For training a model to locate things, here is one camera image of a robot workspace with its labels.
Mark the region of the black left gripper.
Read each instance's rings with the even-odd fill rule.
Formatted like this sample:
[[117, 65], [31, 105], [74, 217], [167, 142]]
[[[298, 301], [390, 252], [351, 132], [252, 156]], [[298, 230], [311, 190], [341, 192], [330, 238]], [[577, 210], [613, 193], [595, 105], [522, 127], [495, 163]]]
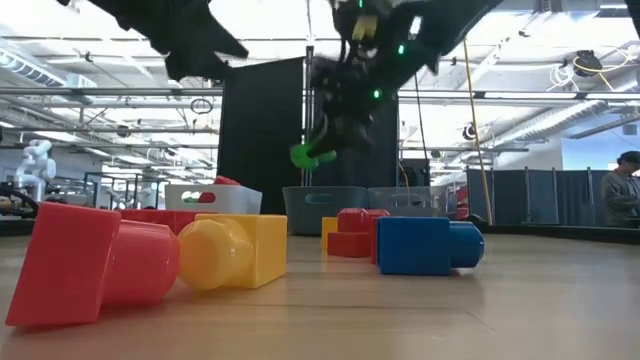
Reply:
[[[163, 0], [89, 0], [128, 31], [147, 38], [167, 34]], [[232, 69], [218, 55], [246, 59], [249, 51], [212, 15], [207, 0], [175, 0], [171, 9], [171, 52], [164, 57], [168, 77], [223, 80]]]

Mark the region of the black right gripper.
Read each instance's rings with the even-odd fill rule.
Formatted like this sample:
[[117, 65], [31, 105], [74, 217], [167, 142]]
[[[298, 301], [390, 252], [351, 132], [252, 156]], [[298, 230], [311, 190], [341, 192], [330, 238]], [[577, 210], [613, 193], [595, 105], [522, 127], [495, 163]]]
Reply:
[[[370, 116], [386, 102], [397, 100], [401, 88], [401, 56], [379, 54], [369, 59], [348, 58], [340, 61], [315, 57], [312, 62], [311, 87], [320, 95], [323, 120], [312, 127], [311, 140], [302, 155], [309, 159], [329, 159], [345, 147], [345, 122], [370, 123]], [[370, 151], [374, 141], [369, 128], [354, 124], [350, 146]]]

